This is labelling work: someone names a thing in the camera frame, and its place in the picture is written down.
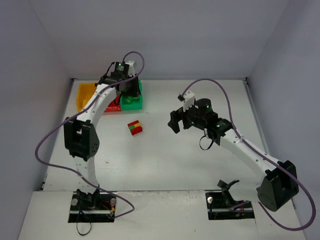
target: screw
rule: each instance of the screw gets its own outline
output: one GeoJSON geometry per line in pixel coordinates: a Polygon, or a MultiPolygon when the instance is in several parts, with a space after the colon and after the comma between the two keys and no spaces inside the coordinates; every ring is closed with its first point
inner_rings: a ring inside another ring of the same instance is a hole
{"type": "Polygon", "coordinates": [[[208,202],[208,204],[211,204],[214,201],[214,198],[210,196],[206,199],[206,201],[208,202]]]}
{"type": "Polygon", "coordinates": [[[71,200],[71,206],[76,206],[77,203],[78,203],[78,199],[73,198],[73,199],[71,200]]]}
{"type": "Polygon", "coordinates": [[[110,203],[115,206],[117,204],[117,199],[111,198],[110,203]]]}

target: green container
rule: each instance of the green container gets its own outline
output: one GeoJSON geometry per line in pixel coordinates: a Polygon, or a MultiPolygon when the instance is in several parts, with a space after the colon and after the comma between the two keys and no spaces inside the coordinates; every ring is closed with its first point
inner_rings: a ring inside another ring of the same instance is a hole
{"type": "Polygon", "coordinates": [[[139,88],[141,95],[137,98],[132,98],[130,96],[128,97],[121,97],[121,110],[122,111],[127,111],[127,110],[140,110],[142,109],[142,102],[143,102],[143,97],[142,97],[142,84],[141,81],[139,80],[139,88]]]}

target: red block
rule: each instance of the red block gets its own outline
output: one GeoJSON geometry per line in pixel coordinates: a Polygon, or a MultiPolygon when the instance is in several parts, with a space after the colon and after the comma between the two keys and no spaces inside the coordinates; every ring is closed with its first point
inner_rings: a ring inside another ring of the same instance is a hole
{"type": "Polygon", "coordinates": [[[141,126],[137,126],[135,127],[134,129],[131,130],[131,135],[135,135],[135,134],[138,134],[138,133],[141,133],[142,132],[142,127],[141,126]]]}
{"type": "Polygon", "coordinates": [[[119,103],[119,105],[115,105],[115,102],[112,101],[110,102],[110,104],[108,105],[108,107],[104,110],[104,112],[119,112],[121,111],[121,104],[119,102],[119,98],[120,98],[120,94],[118,94],[118,96],[116,96],[115,98],[115,102],[119,103]]]}
{"type": "Polygon", "coordinates": [[[130,127],[130,126],[132,126],[132,125],[135,125],[135,124],[138,124],[138,123],[139,123],[138,120],[137,120],[137,121],[130,122],[130,123],[128,123],[128,127],[130,127]]]}

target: white table surface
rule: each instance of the white table surface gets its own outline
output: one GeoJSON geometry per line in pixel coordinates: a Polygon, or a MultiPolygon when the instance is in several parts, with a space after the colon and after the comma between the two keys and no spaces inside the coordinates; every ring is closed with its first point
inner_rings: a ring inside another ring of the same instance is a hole
{"type": "MultiPolygon", "coordinates": [[[[70,191],[34,192],[19,240],[305,240],[301,231],[276,226],[257,203],[255,219],[208,220],[205,192],[140,191],[120,192],[136,207],[114,223],[93,223],[91,232],[80,236],[75,223],[68,223],[70,191]]],[[[115,214],[130,207],[119,200],[115,214]]],[[[299,226],[292,204],[272,214],[288,227],[299,226]]],[[[88,223],[80,223],[85,233],[88,223]]]]}
{"type": "MultiPolygon", "coordinates": [[[[77,113],[76,98],[80,83],[73,84],[65,117],[77,113]]],[[[240,180],[237,188],[245,195],[256,175],[229,151],[213,145],[208,151],[199,147],[203,132],[196,128],[175,134],[168,126],[170,112],[182,106],[177,96],[189,80],[142,81],[143,110],[105,113],[96,128],[100,148],[95,155],[96,176],[100,185],[111,191],[212,190],[220,179],[240,180]],[[132,136],[127,124],[139,120],[143,132],[132,136]]],[[[221,80],[232,107],[233,118],[242,134],[263,149],[255,118],[241,80],[221,80]]],[[[226,99],[218,86],[209,81],[191,87],[196,98],[210,98],[212,108],[229,119],[226,99]]],[[[63,129],[57,136],[50,163],[75,168],[64,146],[63,129]]],[[[77,176],[49,167],[45,191],[74,191],[77,176]]]]}

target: wire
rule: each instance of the wire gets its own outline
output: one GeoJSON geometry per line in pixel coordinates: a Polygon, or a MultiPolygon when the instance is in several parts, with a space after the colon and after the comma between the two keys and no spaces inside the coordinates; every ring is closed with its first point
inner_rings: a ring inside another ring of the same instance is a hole
{"type": "Polygon", "coordinates": [[[250,203],[250,201],[241,202],[241,203],[239,203],[239,204],[237,204],[237,205],[234,205],[234,206],[230,207],[229,210],[230,210],[230,211],[231,211],[231,210],[235,210],[235,209],[240,208],[240,207],[242,207],[242,206],[244,206],[244,205],[246,205],[246,204],[248,204],[248,203],[250,203]]]}
{"type": "Polygon", "coordinates": [[[105,74],[103,74],[103,76],[102,76],[102,77],[104,77],[104,76],[107,76],[107,75],[108,75],[110,68],[111,68],[111,67],[112,67],[112,65],[113,65],[113,64],[115,64],[115,63],[116,63],[116,62],[115,62],[115,61],[113,61],[113,62],[110,64],[110,66],[108,67],[108,69],[106,70],[105,74]]]}
{"type": "MultiPolygon", "coordinates": [[[[128,55],[130,55],[130,54],[138,54],[138,55],[141,57],[142,67],[141,67],[140,71],[139,71],[135,76],[133,76],[133,77],[131,77],[131,78],[128,78],[128,79],[126,79],[126,80],[123,80],[123,81],[121,81],[121,83],[126,83],[126,82],[129,82],[129,81],[133,80],[133,79],[136,79],[137,75],[141,74],[141,72],[144,70],[144,67],[145,67],[145,59],[144,59],[144,56],[142,56],[142,54],[139,53],[139,52],[137,52],[137,51],[130,51],[130,52],[128,52],[126,55],[124,55],[123,61],[124,61],[125,58],[126,58],[128,55]]],[[[39,157],[39,148],[40,148],[41,145],[44,143],[44,141],[45,141],[47,138],[49,138],[49,137],[50,137],[55,131],[57,131],[60,127],[62,127],[63,125],[65,125],[65,124],[68,123],[69,121],[76,119],[79,115],[81,115],[81,114],[83,114],[84,112],[86,112],[87,110],[89,110],[89,109],[93,106],[93,104],[95,104],[95,102],[98,100],[98,98],[100,97],[100,95],[101,95],[105,90],[107,90],[107,89],[109,89],[109,88],[111,88],[111,87],[114,87],[114,86],[116,86],[116,85],[118,85],[118,84],[120,84],[120,82],[112,83],[112,84],[106,86],[105,88],[103,88],[103,89],[99,92],[99,94],[95,97],[95,99],[90,103],[90,105],[89,105],[87,108],[85,108],[85,109],[83,109],[82,111],[76,113],[75,115],[67,118],[67,119],[64,120],[62,123],[60,123],[57,127],[55,127],[54,129],[52,129],[51,131],[49,131],[49,132],[40,140],[40,142],[39,142],[39,143],[37,144],[37,146],[35,147],[35,151],[34,151],[35,158],[36,158],[36,160],[37,160],[39,163],[41,163],[41,164],[43,164],[43,165],[47,165],[47,166],[49,166],[49,167],[54,167],[54,168],[58,168],[58,169],[64,169],[64,170],[68,170],[68,171],[70,171],[70,172],[73,172],[73,173],[77,174],[86,184],[90,185],[91,187],[94,187],[94,188],[98,189],[98,190],[101,191],[101,192],[104,192],[104,193],[110,194],[110,195],[112,195],[112,196],[114,196],[114,197],[116,197],[116,198],[119,198],[119,199],[121,199],[122,201],[126,202],[127,204],[129,204],[129,205],[131,206],[131,208],[132,208],[131,210],[126,211],[126,212],[124,212],[124,213],[121,213],[121,214],[115,216],[114,219],[119,218],[119,217],[121,217],[121,216],[124,216],[124,215],[126,215],[126,214],[129,214],[129,213],[133,212],[133,211],[135,210],[135,206],[134,206],[130,201],[128,201],[127,199],[125,199],[124,197],[119,196],[119,195],[117,195],[117,194],[115,194],[115,193],[113,193],[113,192],[107,191],[107,190],[103,189],[102,187],[99,187],[99,186],[96,186],[96,185],[92,184],[92,183],[89,182],[84,176],[82,176],[82,174],[81,174],[79,171],[74,170],[73,168],[70,168],[70,167],[67,167],[67,166],[62,166],[62,165],[57,165],[57,164],[52,164],[52,163],[48,163],[48,162],[45,162],[45,161],[41,160],[41,158],[39,157]]]]}
{"type": "Polygon", "coordinates": [[[246,213],[253,213],[254,211],[253,210],[231,210],[229,212],[246,214],[246,213]]]}
{"type": "Polygon", "coordinates": [[[206,150],[209,150],[211,147],[212,147],[212,145],[214,144],[214,142],[215,141],[211,141],[211,143],[210,143],[210,145],[207,147],[207,148],[203,148],[202,146],[201,146],[201,140],[203,139],[203,138],[205,138],[206,137],[206,135],[204,135],[204,136],[202,136],[201,138],[200,138],[200,140],[199,140],[199,147],[202,149],[202,150],[204,150],[204,151],[206,151],[206,150]]]}
{"type": "Polygon", "coordinates": [[[245,206],[244,205],[242,205],[241,206],[241,211],[244,211],[245,210],[245,206]]]}
{"type": "Polygon", "coordinates": [[[110,211],[110,209],[107,206],[105,206],[103,203],[101,203],[101,205],[102,205],[102,207],[104,207],[105,209],[110,211]]]}
{"type": "MultiPolygon", "coordinates": [[[[232,124],[232,128],[235,132],[235,134],[238,136],[239,139],[241,139],[241,135],[240,133],[238,132],[236,126],[235,126],[235,123],[234,123],[234,120],[233,120],[233,117],[232,117],[232,113],[231,113],[231,105],[230,105],[230,100],[229,100],[229,97],[227,95],[227,92],[226,90],[222,87],[222,85],[217,82],[216,80],[213,80],[211,78],[200,78],[200,79],[197,79],[195,81],[193,81],[192,83],[190,83],[186,89],[183,91],[183,93],[181,94],[182,96],[186,93],[186,91],[195,83],[197,82],[200,82],[200,81],[203,81],[203,80],[206,80],[206,81],[211,81],[215,84],[217,84],[220,89],[223,91],[223,94],[225,96],[225,99],[226,99],[226,103],[227,103],[227,106],[228,106],[228,112],[229,112],[229,117],[230,117],[230,122],[232,124]]],[[[262,205],[261,202],[258,202],[259,205],[261,206],[261,208],[264,210],[264,212],[268,215],[268,217],[275,223],[277,224],[279,227],[285,229],[285,230],[288,230],[288,231],[301,231],[301,230],[304,230],[306,228],[308,228],[313,222],[314,220],[316,219],[316,214],[317,214],[317,210],[316,210],[316,204],[315,204],[315,201],[313,200],[311,194],[309,193],[309,191],[306,189],[306,187],[295,177],[293,176],[290,172],[288,172],[286,169],[284,169],[283,167],[281,167],[280,165],[276,164],[275,162],[273,162],[272,160],[270,160],[267,156],[261,154],[258,150],[256,150],[253,146],[250,145],[250,143],[248,143],[245,139],[242,140],[242,142],[249,148],[251,149],[254,153],[256,153],[257,155],[259,155],[261,158],[263,158],[264,160],[266,160],[268,163],[272,164],[273,166],[275,166],[276,168],[280,169],[282,172],[284,172],[285,174],[287,174],[295,183],[297,183],[300,188],[305,192],[306,196],[308,197],[309,201],[310,201],[310,204],[311,204],[311,209],[312,209],[312,213],[311,213],[311,217],[310,217],[310,220],[303,226],[300,226],[300,227],[296,227],[296,228],[293,228],[293,227],[287,227],[287,226],[284,226],[282,224],[280,224],[279,222],[277,222],[271,215],[270,213],[267,211],[267,209],[262,205]]]]}
{"type": "Polygon", "coordinates": [[[91,229],[92,229],[92,223],[91,223],[91,221],[89,221],[89,219],[87,218],[86,214],[81,210],[82,200],[83,200],[83,199],[81,198],[80,204],[79,204],[79,212],[78,212],[78,215],[76,216],[76,230],[77,230],[77,232],[78,232],[78,234],[79,234],[80,236],[85,236],[85,235],[88,235],[88,234],[90,233],[90,231],[91,231],[91,229]],[[78,223],[79,223],[80,214],[82,214],[83,217],[90,223],[90,229],[89,229],[86,233],[81,233],[81,232],[79,231],[79,228],[78,228],[78,223]]]}
{"type": "Polygon", "coordinates": [[[214,207],[214,200],[210,203],[210,219],[212,218],[212,208],[214,207]]]}

